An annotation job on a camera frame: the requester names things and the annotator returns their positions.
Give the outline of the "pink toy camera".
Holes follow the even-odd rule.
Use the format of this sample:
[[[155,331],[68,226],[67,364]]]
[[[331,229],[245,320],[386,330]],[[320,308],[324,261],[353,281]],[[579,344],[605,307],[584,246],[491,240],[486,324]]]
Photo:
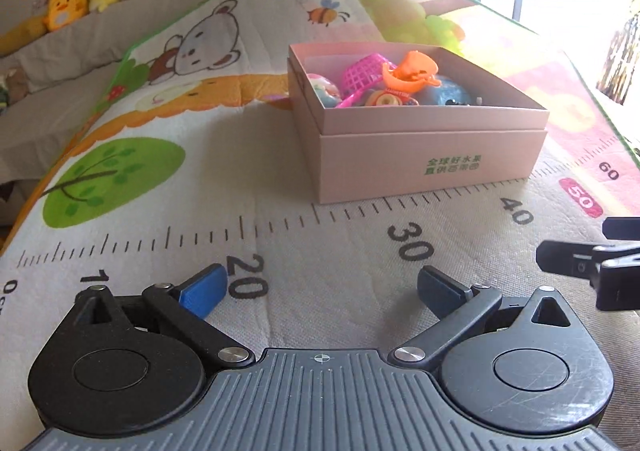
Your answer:
[[[335,108],[343,101],[341,90],[328,78],[320,74],[309,74],[308,80],[324,108]]]

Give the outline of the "orange plastic toy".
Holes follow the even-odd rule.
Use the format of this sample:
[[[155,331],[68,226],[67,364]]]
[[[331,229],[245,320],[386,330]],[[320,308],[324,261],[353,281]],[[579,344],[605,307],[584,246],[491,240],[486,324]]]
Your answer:
[[[404,93],[417,93],[426,87],[440,87],[442,82],[437,78],[439,67],[427,54],[411,50],[395,67],[390,63],[382,66],[382,78],[390,90]]]

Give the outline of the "blue white tissue pack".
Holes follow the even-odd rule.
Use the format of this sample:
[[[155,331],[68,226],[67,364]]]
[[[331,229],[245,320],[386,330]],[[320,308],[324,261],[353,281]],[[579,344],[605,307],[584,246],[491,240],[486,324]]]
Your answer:
[[[414,95],[420,105],[470,105],[472,96],[464,87],[448,77],[439,78],[438,87],[426,86]]]

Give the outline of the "yellow duck plush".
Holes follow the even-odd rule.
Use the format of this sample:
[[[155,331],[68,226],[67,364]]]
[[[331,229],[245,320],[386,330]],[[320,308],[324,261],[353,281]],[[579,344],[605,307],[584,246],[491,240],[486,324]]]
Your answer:
[[[88,0],[49,0],[43,24],[49,32],[55,32],[83,18],[88,13]]]

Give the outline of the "pink cardboard box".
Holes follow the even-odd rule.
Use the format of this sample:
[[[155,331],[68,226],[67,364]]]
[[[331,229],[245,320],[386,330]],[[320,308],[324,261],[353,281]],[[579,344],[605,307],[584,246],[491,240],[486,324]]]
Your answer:
[[[549,113],[525,93],[444,48],[422,44],[469,105],[326,108],[310,75],[337,82],[355,62],[379,53],[394,63],[413,44],[293,44],[288,89],[319,203],[461,188],[525,178],[532,172]]]

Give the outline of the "colourful cartoon play mat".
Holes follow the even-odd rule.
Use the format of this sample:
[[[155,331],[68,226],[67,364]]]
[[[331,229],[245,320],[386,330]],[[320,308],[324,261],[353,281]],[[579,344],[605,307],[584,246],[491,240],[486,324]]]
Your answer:
[[[447,13],[465,59],[550,114],[533,172],[475,184],[434,180],[440,155],[418,148],[425,191],[322,205],[292,111],[262,101],[163,112],[160,97],[196,77],[145,86],[113,104],[45,177],[1,259],[1,445],[42,430],[27,392],[37,353],[81,289],[137,294],[231,263],[213,322],[255,350],[388,347],[425,327],[409,289],[424,263],[509,293],[557,287],[611,362],[602,429],[639,445],[639,317],[597,310],[590,286],[546,275],[544,240],[597,241],[608,216],[639,211],[639,168],[567,57],[494,11]]]

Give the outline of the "pink toy net scoop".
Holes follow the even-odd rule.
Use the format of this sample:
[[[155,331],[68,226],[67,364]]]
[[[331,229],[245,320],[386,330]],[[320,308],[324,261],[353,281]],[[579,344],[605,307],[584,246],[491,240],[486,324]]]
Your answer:
[[[396,64],[382,54],[371,53],[349,65],[341,78],[342,101],[336,108],[351,107],[367,90],[378,85],[383,80],[383,66],[392,70]]]

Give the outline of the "pink yellow cupcake toy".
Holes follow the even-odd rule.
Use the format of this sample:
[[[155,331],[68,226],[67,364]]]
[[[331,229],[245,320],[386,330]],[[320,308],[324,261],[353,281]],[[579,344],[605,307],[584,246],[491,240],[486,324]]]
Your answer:
[[[390,89],[372,90],[366,99],[364,105],[370,107],[376,106],[401,106],[406,104],[410,99],[407,93],[402,93]]]

